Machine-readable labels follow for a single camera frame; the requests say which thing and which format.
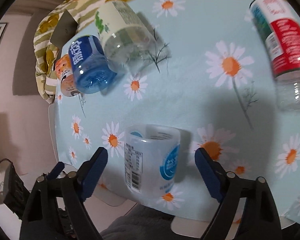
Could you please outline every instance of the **striped fabric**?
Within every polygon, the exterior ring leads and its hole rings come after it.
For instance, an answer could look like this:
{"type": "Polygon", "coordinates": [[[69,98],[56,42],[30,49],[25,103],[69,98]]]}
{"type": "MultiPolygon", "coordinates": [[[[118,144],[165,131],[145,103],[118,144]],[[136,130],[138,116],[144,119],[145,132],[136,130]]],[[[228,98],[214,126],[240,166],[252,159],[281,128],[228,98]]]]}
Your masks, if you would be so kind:
{"type": "Polygon", "coordinates": [[[50,42],[50,38],[60,17],[65,10],[68,10],[77,21],[77,32],[79,32],[93,22],[97,8],[106,1],[109,0],[65,0],[38,26],[34,36],[34,51],[37,58],[35,76],[39,93],[48,103],[53,103],[58,83],[53,70],[58,48],[50,42]]]}

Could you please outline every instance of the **silver bolt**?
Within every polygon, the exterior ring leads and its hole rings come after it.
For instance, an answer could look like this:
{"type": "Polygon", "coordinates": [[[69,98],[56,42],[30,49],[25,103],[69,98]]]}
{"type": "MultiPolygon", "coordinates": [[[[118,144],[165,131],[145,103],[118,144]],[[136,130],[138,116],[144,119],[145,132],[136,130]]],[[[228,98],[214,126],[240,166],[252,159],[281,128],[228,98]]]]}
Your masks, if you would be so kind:
{"type": "Polygon", "coordinates": [[[235,174],[231,171],[227,172],[227,177],[233,179],[235,177],[235,174]]]}
{"type": "Polygon", "coordinates": [[[263,177],[259,177],[259,178],[258,178],[258,181],[261,182],[261,183],[265,183],[265,182],[266,182],[266,179],[263,178],[263,177]]]}
{"type": "Polygon", "coordinates": [[[37,178],[37,182],[43,182],[44,181],[44,176],[39,176],[37,178]]]}
{"type": "Polygon", "coordinates": [[[71,171],[71,172],[68,173],[69,178],[74,178],[76,175],[77,175],[76,171],[71,171]]]}

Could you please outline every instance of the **light blue tablecloth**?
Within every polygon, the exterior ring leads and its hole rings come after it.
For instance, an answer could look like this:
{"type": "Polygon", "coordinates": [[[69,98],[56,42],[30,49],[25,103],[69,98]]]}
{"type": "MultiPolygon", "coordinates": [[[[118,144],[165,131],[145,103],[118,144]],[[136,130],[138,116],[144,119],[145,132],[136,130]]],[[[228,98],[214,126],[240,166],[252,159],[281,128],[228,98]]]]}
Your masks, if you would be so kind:
{"type": "MultiPolygon", "coordinates": [[[[279,214],[290,208],[288,216],[300,222],[300,113],[276,108],[270,63],[247,12],[251,1],[130,2],[169,44],[172,57],[159,63],[160,73],[152,64],[125,76],[107,95],[57,100],[59,159],[78,168],[99,146],[107,147],[103,186],[163,212],[209,221],[218,203],[194,165],[194,150],[203,145],[226,170],[248,179],[264,176],[279,214]],[[170,195],[137,199],[126,187],[123,131],[137,123],[181,131],[170,195]]],[[[73,39],[84,34],[97,35],[94,24],[73,39]]]]}

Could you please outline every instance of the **pink wall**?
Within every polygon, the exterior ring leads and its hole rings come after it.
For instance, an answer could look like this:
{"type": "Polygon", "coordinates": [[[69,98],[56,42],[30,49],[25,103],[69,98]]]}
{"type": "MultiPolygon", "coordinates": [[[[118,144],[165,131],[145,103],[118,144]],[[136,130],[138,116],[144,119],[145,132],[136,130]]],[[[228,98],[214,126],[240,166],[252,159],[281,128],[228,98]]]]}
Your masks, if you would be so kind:
{"type": "MultiPolygon", "coordinates": [[[[19,46],[30,16],[5,15],[0,42],[0,159],[13,161],[19,174],[53,165],[48,106],[40,95],[13,96],[12,79],[19,46]]],[[[29,71],[35,72],[35,66],[29,71]]]]}

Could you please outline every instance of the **red label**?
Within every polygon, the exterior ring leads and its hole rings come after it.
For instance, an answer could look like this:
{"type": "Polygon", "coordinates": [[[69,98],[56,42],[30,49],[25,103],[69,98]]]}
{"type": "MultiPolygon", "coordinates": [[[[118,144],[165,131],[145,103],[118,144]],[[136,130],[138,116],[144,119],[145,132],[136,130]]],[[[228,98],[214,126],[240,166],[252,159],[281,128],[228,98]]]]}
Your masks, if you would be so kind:
{"type": "Polygon", "coordinates": [[[271,23],[276,33],[283,54],[276,57],[273,72],[277,77],[285,72],[300,69],[300,26],[295,21],[285,18],[271,23]]]}

